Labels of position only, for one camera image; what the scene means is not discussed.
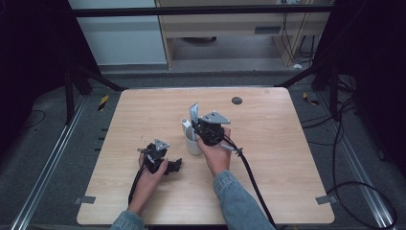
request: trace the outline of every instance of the person's left hand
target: person's left hand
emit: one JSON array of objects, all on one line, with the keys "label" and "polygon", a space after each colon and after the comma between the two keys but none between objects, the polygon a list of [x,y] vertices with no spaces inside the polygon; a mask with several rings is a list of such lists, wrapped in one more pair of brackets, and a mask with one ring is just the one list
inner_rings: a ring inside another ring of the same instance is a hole
[{"label": "person's left hand", "polygon": [[[144,154],[140,153],[140,158],[138,162],[140,167],[143,165]],[[148,200],[152,197],[152,194],[155,192],[158,187],[159,181],[161,180],[162,175],[167,170],[168,159],[165,159],[159,170],[152,174],[149,169],[144,169],[141,174],[140,179],[138,180],[137,186],[135,187],[134,195],[132,196],[132,201],[128,205],[127,210],[135,213],[139,217],[144,212],[144,209],[147,205]]]}]

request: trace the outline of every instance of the hand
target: hand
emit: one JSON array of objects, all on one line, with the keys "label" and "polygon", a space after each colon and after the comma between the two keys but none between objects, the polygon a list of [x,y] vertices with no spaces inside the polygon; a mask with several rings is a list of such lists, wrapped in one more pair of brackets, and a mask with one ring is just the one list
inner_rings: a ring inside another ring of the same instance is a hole
[{"label": "hand", "polygon": [[[138,163],[140,167],[143,165],[144,154],[140,153]],[[138,180],[137,186],[135,187],[134,195],[132,196],[132,201],[128,205],[127,210],[137,214],[139,217],[144,212],[148,200],[152,197],[158,187],[159,181],[162,175],[167,170],[168,159],[165,159],[159,166],[159,170],[152,174],[147,168],[143,170],[140,179]]]},{"label": "hand", "polygon": [[[227,127],[224,127],[224,134],[230,137],[231,130]],[[203,151],[206,156],[206,162],[209,166],[210,171],[212,172],[213,177],[218,173],[221,173],[225,170],[230,170],[230,158],[231,152],[227,149],[224,149],[220,145],[215,145],[212,147],[206,146],[203,143],[203,140],[197,136],[197,145]]]}]

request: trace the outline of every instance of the gray tape on table corner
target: gray tape on table corner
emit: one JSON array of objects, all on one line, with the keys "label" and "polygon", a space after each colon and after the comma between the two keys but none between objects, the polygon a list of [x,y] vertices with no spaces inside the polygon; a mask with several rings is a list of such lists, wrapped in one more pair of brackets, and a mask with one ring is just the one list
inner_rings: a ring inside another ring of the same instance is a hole
[{"label": "gray tape on table corner", "polygon": [[325,203],[333,204],[333,203],[337,202],[337,198],[334,195],[332,195],[332,196],[324,195],[324,196],[316,197],[316,201],[319,205],[325,204]]},{"label": "gray tape on table corner", "polygon": [[95,196],[83,196],[83,197],[76,197],[75,199],[75,204],[81,204],[81,203],[89,203],[93,204],[95,203],[96,197]]}]

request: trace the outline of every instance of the denim jacket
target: denim jacket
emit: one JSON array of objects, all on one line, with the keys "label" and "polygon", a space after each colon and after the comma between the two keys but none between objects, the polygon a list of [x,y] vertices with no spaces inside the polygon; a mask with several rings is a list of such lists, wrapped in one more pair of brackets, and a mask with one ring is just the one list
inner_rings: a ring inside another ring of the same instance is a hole
[{"label": "denim jacket", "polygon": [[[254,198],[241,186],[233,174],[223,171],[214,178],[214,192],[220,201],[221,213],[229,230],[275,228],[263,214]],[[142,230],[143,220],[123,211],[110,229]]]}]

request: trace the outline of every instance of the black horizontal bar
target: black horizontal bar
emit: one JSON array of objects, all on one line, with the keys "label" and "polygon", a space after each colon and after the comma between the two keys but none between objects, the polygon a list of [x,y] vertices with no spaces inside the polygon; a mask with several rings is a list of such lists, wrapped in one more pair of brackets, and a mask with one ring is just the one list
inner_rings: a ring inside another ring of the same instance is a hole
[{"label": "black horizontal bar", "polygon": [[338,7],[320,5],[255,5],[255,6],[208,6],[208,7],[164,7],[126,9],[73,10],[75,17],[186,15],[186,14],[231,14],[231,13],[283,13],[283,12],[332,12]]}]

